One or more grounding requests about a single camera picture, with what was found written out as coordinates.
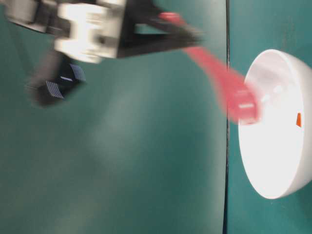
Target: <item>teal surface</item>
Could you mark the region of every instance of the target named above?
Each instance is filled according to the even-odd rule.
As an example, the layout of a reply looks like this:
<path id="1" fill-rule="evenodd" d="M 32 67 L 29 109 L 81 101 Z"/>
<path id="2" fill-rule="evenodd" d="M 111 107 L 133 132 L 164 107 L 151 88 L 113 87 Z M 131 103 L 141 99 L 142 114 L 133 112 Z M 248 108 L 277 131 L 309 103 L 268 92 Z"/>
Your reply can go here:
<path id="1" fill-rule="evenodd" d="M 223 1 L 159 5 L 226 59 Z M 0 14 L 1 234 L 222 233 L 226 119 L 186 55 L 81 64 L 88 84 L 40 109 Z M 50 38 L 18 30 L 39 62 Z"/>
<path id="2" fill-rule="evenodd" d="M 310 0 L 231 0 L 231 66 L 246 74 L 266 49 L 285 51 L 312 66 L 311 9 Z M 312 233 L 312 185 L 282 199 L 262 198 L 245 174 L 237 126 L 230 131 L 228 234 Z"/>

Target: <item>pink spatula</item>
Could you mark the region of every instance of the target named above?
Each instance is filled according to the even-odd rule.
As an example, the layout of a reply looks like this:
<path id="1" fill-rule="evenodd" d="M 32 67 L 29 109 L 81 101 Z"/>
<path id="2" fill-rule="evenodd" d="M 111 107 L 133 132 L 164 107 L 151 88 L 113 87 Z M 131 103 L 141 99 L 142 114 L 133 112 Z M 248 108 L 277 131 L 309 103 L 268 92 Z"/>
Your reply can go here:
<path id="1" fill-rule="evenodd" d="M 184 20 L 177 13 L 164 12 L 160 18 L 182 25 Z M 183 50 L 211 78 L 222 109 L 228 111 L 229 119 L 235 123 L 255 123 L 259 119 L 259 105 L 255 94 L 244 83 L 244 77 L 228 68 L 204 47 L 188 47 Z"/>

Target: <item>black strip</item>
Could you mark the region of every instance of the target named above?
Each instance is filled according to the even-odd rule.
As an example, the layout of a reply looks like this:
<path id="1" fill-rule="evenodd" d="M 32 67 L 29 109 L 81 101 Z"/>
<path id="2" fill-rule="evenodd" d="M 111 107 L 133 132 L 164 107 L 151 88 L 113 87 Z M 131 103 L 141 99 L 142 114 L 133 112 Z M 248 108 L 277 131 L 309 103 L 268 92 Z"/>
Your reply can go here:
<path id="1" fill-rule="evenodd" d="M 226 0 L 226 56 L 227 66 L 230 67 L 230 0 Z M 228 186 L 229 186 L 229 142 L 230 142 L 230 121 L 227 113 L 226 119 L 226 167 L 225 167 L 225 195 L 223 214 L 223 234 L 227 233 L 227 211 L 228 211 Z"/>

